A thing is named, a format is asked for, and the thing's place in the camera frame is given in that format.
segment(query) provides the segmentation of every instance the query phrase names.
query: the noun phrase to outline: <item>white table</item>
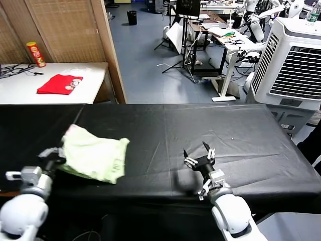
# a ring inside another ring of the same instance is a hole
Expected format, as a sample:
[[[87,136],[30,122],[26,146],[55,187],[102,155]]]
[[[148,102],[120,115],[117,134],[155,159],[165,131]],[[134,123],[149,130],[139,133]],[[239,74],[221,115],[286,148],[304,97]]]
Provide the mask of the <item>white table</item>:
[[[237,53],[242,50],[257,50],[257,46],[249,40],[245,35],[240,34],[238,31],[233,29],[233,32],[235,32],[235,37],[232,39],[239,39],[244,42],[244,44],[227,44],[226,42],[230,41],[231,39],[226,38],[219,38],[215,36],[215,38],[224,46],[224,48],[227,49],[228,53],[231,54],[231,59],[229,63],[229,67],[227,69],[227,73],[224,78],[223,86],[221,91],[219,91],[219,85],[216,82],[216,78],[211,78],[212,84],[217,91],[219,97],[213,97],[213,102],[222,102],[222,101],[234,101],[236,100],[233,96],[226,96],[227,88],[229,87],[231,77],[233,74],[233,68],[235,66],[235,62],[237,61]]]
[[[115,103],[107,63],[47,64],[30,71],[44,74],[34,76],[23,72],[0,79],[0,104],[92,104],[103,81],[107,85],[111,102]],[[83,80],[69,95],[37,94],[37,89],[56,74],[81,76]]]

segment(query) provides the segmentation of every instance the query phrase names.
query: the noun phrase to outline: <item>chips can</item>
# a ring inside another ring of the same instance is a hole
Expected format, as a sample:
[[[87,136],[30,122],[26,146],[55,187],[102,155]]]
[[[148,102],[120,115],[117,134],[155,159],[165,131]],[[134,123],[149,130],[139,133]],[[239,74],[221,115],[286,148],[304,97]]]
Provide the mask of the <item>chips can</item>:
[[[42,54],[40,53],[40,50],[37,46],[36,42],[28,42],[27,47],[29,48],[30,52],[32,53],[32,56],[37,64],[38,67],[45,67],[46,62]]]

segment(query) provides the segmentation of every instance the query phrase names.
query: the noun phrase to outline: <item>paper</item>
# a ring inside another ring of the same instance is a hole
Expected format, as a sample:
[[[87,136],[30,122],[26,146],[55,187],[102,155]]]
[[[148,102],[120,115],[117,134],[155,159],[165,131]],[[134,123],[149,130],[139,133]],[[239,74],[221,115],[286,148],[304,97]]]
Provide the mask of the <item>paper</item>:
[[[210,29],[212,27],[219,27],[220,24],[216,23],[202,23],[204,29]]]
[[[200,14],[199,19],[210,19],[210,16],[207,14]]]
[[[183,26],[179,25],[178,23],[174,23],[167,31],[166,35],[174,44],[177,52],[180,54],[182,51]]]
[[[212,27],[208,30],[208,32],[218,36],[218,37],[222,37],[228,33],[232,33],[234,32],[233,30],[230,30],[230,29],[221,29],[219,27]]]

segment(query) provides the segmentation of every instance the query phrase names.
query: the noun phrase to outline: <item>light green cloth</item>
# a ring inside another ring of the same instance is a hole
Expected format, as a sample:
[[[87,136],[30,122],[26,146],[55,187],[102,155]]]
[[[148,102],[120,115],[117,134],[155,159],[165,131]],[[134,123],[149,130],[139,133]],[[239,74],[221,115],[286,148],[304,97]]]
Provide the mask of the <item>light green cloth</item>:
[[[86,129],[71,125],[63,137],[66,164],[61,170],[80,177],[116,184],[124,176],[127,138],[98,138]]]

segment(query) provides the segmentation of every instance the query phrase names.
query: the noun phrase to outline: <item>black tablecloth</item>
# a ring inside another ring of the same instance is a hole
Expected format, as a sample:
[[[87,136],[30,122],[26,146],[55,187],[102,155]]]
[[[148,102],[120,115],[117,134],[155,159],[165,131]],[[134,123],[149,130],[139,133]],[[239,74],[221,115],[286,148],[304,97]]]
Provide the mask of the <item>black tablecloth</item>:
[[[0,175],[37,164],[36,154],[59,141],[80,108],[0,107]],[[183,164],[183,148],[194,158],[206,154],[202,141],[216,148],[215,168],[253,212],[313,212],[321,192],[319,176],[263,105],[87,105],[77,124],[98,137],[130,140],[125,176],[111,185],[57,173],[51,199],[64,207],[208,211],[195,196],[201,174]],[[4,178],[0,185],[10,187]]]

